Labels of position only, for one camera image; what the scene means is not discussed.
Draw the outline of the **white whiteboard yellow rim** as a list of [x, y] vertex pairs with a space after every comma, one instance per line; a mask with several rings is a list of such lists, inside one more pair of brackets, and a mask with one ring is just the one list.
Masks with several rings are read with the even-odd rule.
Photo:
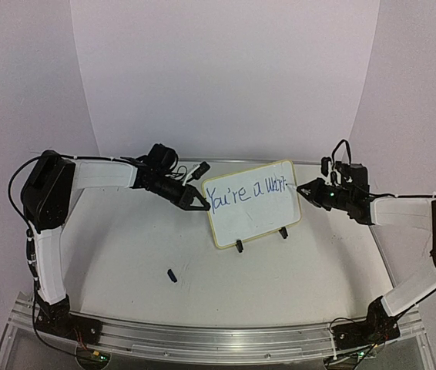
[[297, 224], [302, 218], [293, 162], [281, 160], [203, 181], [215, 246], [235, 247]]

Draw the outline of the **blue marker cap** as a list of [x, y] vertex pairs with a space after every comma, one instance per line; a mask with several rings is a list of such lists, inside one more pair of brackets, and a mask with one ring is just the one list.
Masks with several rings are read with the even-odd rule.
[[171, 269], [167, 271], [167, 275], [173, 283], [176, 283], [178, 281], [176, 275], [173, 273]]

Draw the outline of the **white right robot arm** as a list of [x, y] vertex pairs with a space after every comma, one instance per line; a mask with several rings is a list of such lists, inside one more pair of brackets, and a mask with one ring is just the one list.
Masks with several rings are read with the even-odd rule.
[[407, 231], [422, 244], [414, 272], [375, 301], [382, 317], [397, 318], [436, 292], [436, 193], [374, 193], [365, 166], [328, 158], [323, 159], [319, 177], [299, 185], [297, 192], [317, 208], [342, 211], [378, 231]]

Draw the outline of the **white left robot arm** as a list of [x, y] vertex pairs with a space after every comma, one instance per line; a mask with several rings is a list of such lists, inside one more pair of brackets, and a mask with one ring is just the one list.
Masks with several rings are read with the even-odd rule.
[[75, 319], [67, 304], [61, 261], [61, 236], [71, 211], [72, 195], [92, 188], [143, 189], [184, 211], [208, 211], [211, 206], [190, 181], [209, 170], [202, 162], [187, 175], [175, 172], [175, 150], [157, 143], [148, 154], [133, 157], [69, 156], [46, 150], [20, 193], [21, 216], [28, 225], [28, 263], [39, 302], [48, 310], [46, 324], [58, 335], [69, 335]]

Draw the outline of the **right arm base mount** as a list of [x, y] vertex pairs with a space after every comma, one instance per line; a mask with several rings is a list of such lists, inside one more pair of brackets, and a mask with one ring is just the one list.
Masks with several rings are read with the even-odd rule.
[[348, 350], [368, 345], [382, 345], [400, 337], [398, 323], [385, 313], [368, 314], [363, 321], [348, 321], [330, 327], [337, 350]]

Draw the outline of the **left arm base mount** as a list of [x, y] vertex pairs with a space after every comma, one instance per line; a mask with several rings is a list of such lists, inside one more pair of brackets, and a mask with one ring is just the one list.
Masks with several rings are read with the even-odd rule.
[[49, 335], [82, 342], [84, 345], [97, 345], [102, 331], [102, 322], [73, 314], [68, 306], [54, 304], [40, 308], [35, 319], [35, 328]]

